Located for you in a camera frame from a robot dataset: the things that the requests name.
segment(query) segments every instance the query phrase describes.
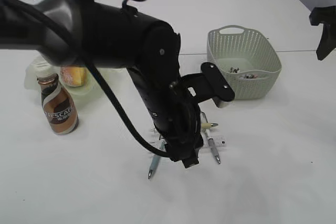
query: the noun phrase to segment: bread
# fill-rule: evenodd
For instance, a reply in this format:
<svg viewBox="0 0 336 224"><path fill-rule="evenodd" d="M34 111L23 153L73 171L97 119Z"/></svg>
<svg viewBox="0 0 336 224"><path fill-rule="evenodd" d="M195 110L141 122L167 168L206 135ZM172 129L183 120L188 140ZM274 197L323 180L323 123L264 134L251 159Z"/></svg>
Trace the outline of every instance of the bread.
<svg viewBox="0 0 336 224"><path fill-rule="evenodd" d="M81 67L61 67L60 77L64 84L71 87L80 87L86 82L87 69Z"/></svg>

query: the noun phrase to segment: basket handle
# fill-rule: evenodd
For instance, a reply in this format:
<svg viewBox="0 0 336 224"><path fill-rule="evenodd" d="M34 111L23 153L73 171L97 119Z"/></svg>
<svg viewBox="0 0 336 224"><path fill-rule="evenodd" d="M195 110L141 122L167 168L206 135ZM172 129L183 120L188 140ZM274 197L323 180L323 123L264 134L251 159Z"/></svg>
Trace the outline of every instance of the basket handle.
<svg viewBox="0 0 336 224"><path fill-rule="evenodd" d="M263 77L261 77L261 78L259 78L259 77L256 77L256 78L245 78L245 76L247 76L249 74L253 74L255 76L263 75ZM262 71L262 70L249 70L249 71L246 71L246 72L243 72L243 73L237 73L237 75L238 75L239 79L244 79L246 81L265 80L265 79L270 78L270 74L268 72Z"/></svg>
<svg viewBox="0 0 336 224"><path fill-rule="evenodd" d="M216 29L216 30L214 30L214 31L217 31L219 34L224 35L225 33L221 33L221 30L224 30L224 29L227 29L227 28L238 28L238 29L243 30L242 33L237 33L237 34L243 34L243 33L245 33L246 30L247 30L247 28L246 28L246 27L243 27L243 26L230 25L230 26L224 26L224 27L219 28L219 29Z"/></svg>

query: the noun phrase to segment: plastic container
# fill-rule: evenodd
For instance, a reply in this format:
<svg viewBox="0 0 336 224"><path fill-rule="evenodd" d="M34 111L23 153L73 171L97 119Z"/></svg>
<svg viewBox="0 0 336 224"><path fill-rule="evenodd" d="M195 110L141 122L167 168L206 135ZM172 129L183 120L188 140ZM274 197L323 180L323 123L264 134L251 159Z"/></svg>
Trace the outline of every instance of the plastic container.
<svg viewBox="0 0 336 224"><path fill-rule="evenodd" d="M235 91L235 99L264 97L281 71L279 57L264 35L242 26L210 31L207 56Z"/></svg>

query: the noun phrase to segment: brown label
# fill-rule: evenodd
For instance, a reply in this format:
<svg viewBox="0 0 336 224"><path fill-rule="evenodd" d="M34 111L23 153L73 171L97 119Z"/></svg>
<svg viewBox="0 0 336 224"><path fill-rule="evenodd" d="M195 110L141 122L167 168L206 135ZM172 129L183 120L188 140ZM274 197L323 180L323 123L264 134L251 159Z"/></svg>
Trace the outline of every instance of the brown label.
<svg viewBox="0 0 336 224"><path fill-rule="evenodd" d="M78 123L77 110L69 93L58 87L43 101L43 110L52 130L58 134L71 132Z"/></svg>

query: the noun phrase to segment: pen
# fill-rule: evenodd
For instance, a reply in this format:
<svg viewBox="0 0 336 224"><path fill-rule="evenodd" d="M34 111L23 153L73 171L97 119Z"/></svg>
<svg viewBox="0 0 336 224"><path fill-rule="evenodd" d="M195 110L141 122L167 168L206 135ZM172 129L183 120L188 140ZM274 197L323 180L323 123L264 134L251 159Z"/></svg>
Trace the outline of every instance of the pen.
<svg viewBox="0 0 336 224"><path fill-rule="evenodd" d="M201 128L202 129L210 129L212 127L218 126L218 123L202 123ZM156 132L156 128L150 129L151 132Z"/></svg>
<svg viewBox="0 0 336 224"><path fill-rule="evenodd" d="M202 123L201 128L202 129L210 129L212 127L218 126L218 123Z"/></svg>
<svg viewBox="0 0 336 224"><path fill-rule="evenodd" d="M165 141L162 141L162 144L160 146L160 150L164 150L164 144ZM152 159L152 163L149 167L149 172L148 172L148 179L151 179L151 177L154 176L154 173L156 172L156 169L158 168L159 162L160 162L161 157L157 156L154 154L153 159Z"/></svg>
<svg viewBox="0 0 336 224"><path fill-rule="evenodd" d="M205 113L201 112L201 114L202 114L203 118L205 119L205 121L208 122L208 119L206 118ZM214 139L211 137L209 129L205 129L205 136L208 139L208 143L209 143L212 155L214 156L214 158L216 159L216 161L220 164L221 163L221 159L220 159L221 157L219 156L219 153L218 153L218 150L216 148Z"/></svg>

